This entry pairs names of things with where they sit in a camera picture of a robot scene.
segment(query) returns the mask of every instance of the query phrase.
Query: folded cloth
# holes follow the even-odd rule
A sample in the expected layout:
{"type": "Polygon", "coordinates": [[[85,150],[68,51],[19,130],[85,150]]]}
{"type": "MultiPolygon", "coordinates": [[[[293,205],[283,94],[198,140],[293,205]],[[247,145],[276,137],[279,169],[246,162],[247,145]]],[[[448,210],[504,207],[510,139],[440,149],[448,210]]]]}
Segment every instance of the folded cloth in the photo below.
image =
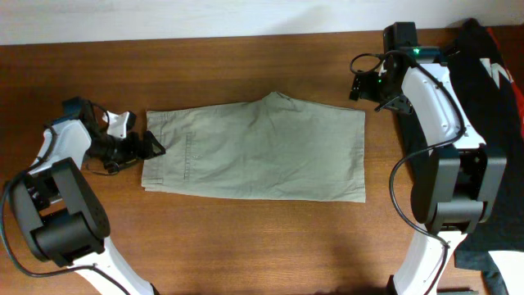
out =
{"type": "Polygon", "coordinates": [[[147,191],[202,197],[365,202],[364,112],[271,93],[256,102],[149,111],[166,154],[147,191]]]}

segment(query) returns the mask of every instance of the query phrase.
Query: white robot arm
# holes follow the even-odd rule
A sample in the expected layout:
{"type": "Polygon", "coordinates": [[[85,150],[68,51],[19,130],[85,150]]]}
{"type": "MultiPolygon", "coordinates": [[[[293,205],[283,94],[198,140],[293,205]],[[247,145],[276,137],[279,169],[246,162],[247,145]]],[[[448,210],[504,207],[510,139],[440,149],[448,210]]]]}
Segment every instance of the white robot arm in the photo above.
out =
{"type": "MultiPolygon", "coordinates": [[[[101,294],[159,294],[116,250],[109,237],[107,215],[80,169],[85,155],[102,160],[105,169],[115,173],[136,161],[160,156],[165,149],[150,132],[143,140],[128,133],[134,124],[131,112],[116,115],[103,110],[107,125],[99,127],[93,106],[81,98],[64,103],[65,116],[44,131],[44,143],[34,163],[38,164],[12,185],[11,209],[29,249],[40,261],[52,260],[76,271],[101,294]],[[65,208],[42,215],[54,202],[64,202],[65,208]]],[[[7,245],[6,249],[15,260],[7,245]]]]}
{"type": "Polygon", "coordinates": [[[414,23],[387,27],[384,52],[361,54],[351,62],[355,80],[350,98],[379,102],[375,111],[389,109],[408,116],[415,110],[430,154],[411,193],[418,225],[396,205],[392,184],[398,166],[422,153],[406,156],[391,174],[395,209],[420,230],[415,231],[404,263],[390,277],[387,290],[389,294],[433,295],[454,249],[490,216],[506,158],[487,147],[475,131],[455,95],[445,57],[439,48],[418,45],[414,23]],[[353,63],[362,56],[378,57],[380,62],[367,72],[356,71],[353,63]]]}

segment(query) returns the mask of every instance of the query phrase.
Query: white wall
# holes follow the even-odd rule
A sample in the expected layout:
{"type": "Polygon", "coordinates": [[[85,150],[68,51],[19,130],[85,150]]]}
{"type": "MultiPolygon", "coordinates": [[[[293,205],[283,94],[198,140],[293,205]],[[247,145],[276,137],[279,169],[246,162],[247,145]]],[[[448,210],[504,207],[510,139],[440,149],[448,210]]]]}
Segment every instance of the white wall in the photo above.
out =
{"type": "Polygon", "coordinates": [[[0,0],[0,44],[520,25],[524,0],[0,0]]]}

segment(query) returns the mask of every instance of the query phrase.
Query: wood grain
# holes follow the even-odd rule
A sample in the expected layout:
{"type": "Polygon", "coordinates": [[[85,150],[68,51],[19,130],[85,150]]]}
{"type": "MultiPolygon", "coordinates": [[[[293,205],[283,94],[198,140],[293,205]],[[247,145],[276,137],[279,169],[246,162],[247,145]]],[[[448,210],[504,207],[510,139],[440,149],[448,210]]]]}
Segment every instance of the wood grain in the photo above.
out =
{"type": "MultiPolygon", "coordinates": [[[[501,34],[502,44],[522,32],[509,31],[513,34],[501,34]]],[[[456,31],[419,34],[421,43],[443,45],[456,31]]],[[[509,48],[503,49],[511,63],[518,54],[509,48]]],[[[140,185],[141,166],[116,177],[84,175],[110,217],[115,245],[162,294],[363,293],[383,288],[400,267],[413,235],[387,192],[391,167],[402,151],[390,112],[375,113],[373,103],[347,99],[353,79],[350,59],[381,50],[381,32],[0,47],[0,180],[34,159],[42,144],[42,124],[60,116],[61,101],[76,95],[113,112],[134,111],[138,130],[146,128],[146,110],[254,101],[271,91],[362,109],[365,204],[148,193],[140,185]]],[[[522,72],[521,63],[513,72],[519,83],[522,72]]],[[[407,212],[411,184],[402,169],[396,187],[407,212]]],[[[55,269],[51,262],[32,257],[11,213],[4,215],[23,264],[35,271],[55,269]]],[[[0,253],[0,293],[96,293],[78,275],[26,277],[3,249],[0,253]]],[[[458,270],[452,263],[440,287],[484,292],[479,272],[458,270]]]]}

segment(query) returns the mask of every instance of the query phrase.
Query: electrical wire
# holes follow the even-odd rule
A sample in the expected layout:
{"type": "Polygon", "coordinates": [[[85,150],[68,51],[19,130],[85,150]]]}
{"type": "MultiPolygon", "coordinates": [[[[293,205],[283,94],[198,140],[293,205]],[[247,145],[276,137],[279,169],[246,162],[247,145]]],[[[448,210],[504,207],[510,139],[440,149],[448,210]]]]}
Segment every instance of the electrical wire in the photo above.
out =
{"type": "Polygon", "coordinates": [[[98,175],[98,176],[115,176],[120,173],[120,170],[117,170],[116,172],[113,172],[113,173],[106,173],[106,172],[91,170],[91,168],[89,167],[89,163],[87,162],[85,163],[84,167],[85,167],[85,170],[91,172],[94,175],[98,175]]]}
{"type": "Polygon", "coordinates": [[[41,166],[49,158],[49,155],[51,155],[51,152],[56,145],[56,138],[58,134],[56,133],[56,131],[53,129],[51,125],[47,125],[46,127],[50,130],[51,135],[52,135],[52,139],[49,144],[49,147],[47,148],[47,151],[43,154],[42,157],[37,158],[38,161],[35,164],[30,166],[26,170],[19,172],[10,182],[7,183],[7,185],[4,188],[3,194],[2,194],[2,199],[0,199],[0,213],[2,213],[2,216],[0,217],[0,238],[2,238],[3,246],[6,248],[7,256],[9,257],[9,259],[13,262],[13,264],[19,271],[21,271],[24,275],[28,275],[32,278],[47,278],[47,277],[52,277],[56,275],[69,274],[77,270],[91,270],[91,271],[96,272],[100,276],[102,276],[104,279],[107,279],[112,284],[114,284],[124,294],[130,295],[129,292],[124,288],[124,286],[122,286],[120,283],[118,283],[116,280],[111,278],[109,275],[107,275],[103,271],[99,270],[95,265],[82,265],[82,266],[71,267],[69,269],[64,269],[64,270],[51,271],[47,273],[34,273],[26,269],[18,261],[14,252],[12,251],[11,245],[9,245],[9,242],[7,241],[6,229],[4,226],[5,220],[4,220],[3,210],[5,207],[6,200],[9,198],[9,193],[12,190],[12,188],[15,187],[30,171],[41,166]]]}
{"type": "Polygon", "coordinates": [[[439,237],[438,235],[431,234],[427,230],[425,230],[425,229],[417,226],[416,224],[414,224],[402,212],[402,210],[400,209],[399,203],[396,201],[396,196],[395,196],[395,187],[394,187],[395,176],[396,176],[396,172],[398,171],[398,169],[406,161],[408,161],[409,159],[411,159],[413,157],[416,157],[418,155],[421,155],[421,154],[423,154],[425,152],[429,152],[429,151],[431,151],[434,148],[445,147],[445,146],[450,145],[450,144],[456,142],[457,140],[459,140],[464,135],[464,133],[466,132],[466,126],[465,126],[465,123],[464,123],[464,118],[462,117],[462,113],[460,112],[459,106],[457,105],[456,101],[453,99],[453,97],[451,96],[449,91],[444,87],[444,85],[435,76],[433,76],[430,72],[428,72],[426,69],[424,69],[413,57],[411,57],[406,52],[402,52],[402,51],[398,51],[398,50],[391,50],[389,52],[386,52],[385,54],[375,54],[375,53],[359,54],[358,56],[353,58],[353,60],[351,60],[350,70],[355,75],[367,75],[367,74],[370,74],[370,73],[374,72],[376,69],[378,69],[378,67],[386,60],[386,58],[388,58],[390,56],[394,56],[394,55],[406,57],[407,61],[409,62],[409,64],[411,66],[416,67],[417,69],[419,69],[429,80],[431,80],[433,83],[435,83],[435,85],[438,87],[438,89],[440,91],[442,91],[442,93],[444,93],[444,95],[448,99],[449,103],[453,107],[454,112],[457,115],[458,122],[459,122],[458,132],[452,139],[445,140],[442,143],[432,144],[432,145],[430,145],[430,146],[428,146],[426,148],[423,148],[423,149],[421,149],[419,151],[410,153],[409,155],[407,155],[407,156],[403,157],[402,159],[400,159],[395,164],[395,166],[393,167],[393,170],[391,170],[391,173],[390,173],[389,191],[390,191],[391,202],[393,203],[393,207],[395,208],[396,212],[399,214],[400,218],[402,218],[402,220],[406,224],[408,224],[410,227],[412,227],[413,229],[418,231],[420,234],[424,234],[427,237],[431,237],[431,238],[434,238],[434,239],[438,240],[442,244],[442,247],[443,247],[443,250],[442,250],[442,262],[440,263],[439,269],[436,272],[435,278],[432,280],[429,288],[424,293],[425,295],[427,295],[433,289],[433,287],[435,287],[436,282],[438,281],[438,279],[440,278],[440,275],[442,274],[442,271],[444,271],[445,264],[446,264],[446,261],[447,261],[447,258],[448,258],[449,244],[443,238],[439,237]],[[378,58],[379,62],[371,70],[367,70],[367,71],[355,70],[353,68],[353,64],[355,63],[356,60],[358,60],[361,57],[376,57],[376,58],[378,58]]]}

